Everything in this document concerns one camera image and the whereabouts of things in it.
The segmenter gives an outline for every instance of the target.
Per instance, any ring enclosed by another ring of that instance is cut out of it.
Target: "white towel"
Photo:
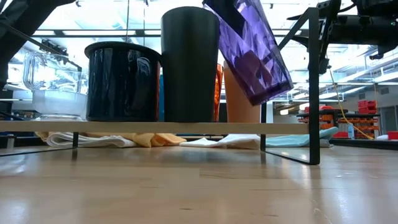
[[[73,133],[53,133],[47,138],[47,144],[51,147],[72,147]],[[121,136],[105,136],[91,138],[79,135],[79,147],[136,147],[133,141]]]
[[[257,134],[229,134],[225,138],[216,141],[210,141],[201,138],[192,142],[181,142],[180,146],[188,147],[233,147],[236,149],[259,149],[260,137]]]

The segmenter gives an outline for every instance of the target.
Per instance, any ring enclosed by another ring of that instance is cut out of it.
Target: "purple pitcher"
[[[220,19],[219,48],[252,105],[293,88],[259,0],[204,0]]]

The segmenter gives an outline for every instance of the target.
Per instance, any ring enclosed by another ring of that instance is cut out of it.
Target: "wooden shelf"
[[[0,131],[97,133],[308,134],[307,124],[0,121]]]

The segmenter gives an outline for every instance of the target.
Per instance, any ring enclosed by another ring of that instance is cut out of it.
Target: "beige towel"
[[[46,141],[52,133],[40,132],[36,133],[43,141]],[[103,136],[121,136],[125,139],[132,140],[142,147],[160,147],[160,146],[178,146],[181,142],[187,140],[180,138],[174,134],[165,133],[79,133],[80,135],[100,138]]]

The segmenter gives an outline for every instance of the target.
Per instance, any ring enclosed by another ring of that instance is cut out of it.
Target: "black cylindrical container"
[[[157,121],[160,54],[124,42],[98,42],[90,59],[88,121]]]
[[[199,7],[163,15],[165,121],[213,121],[219,25],[213,13]]]

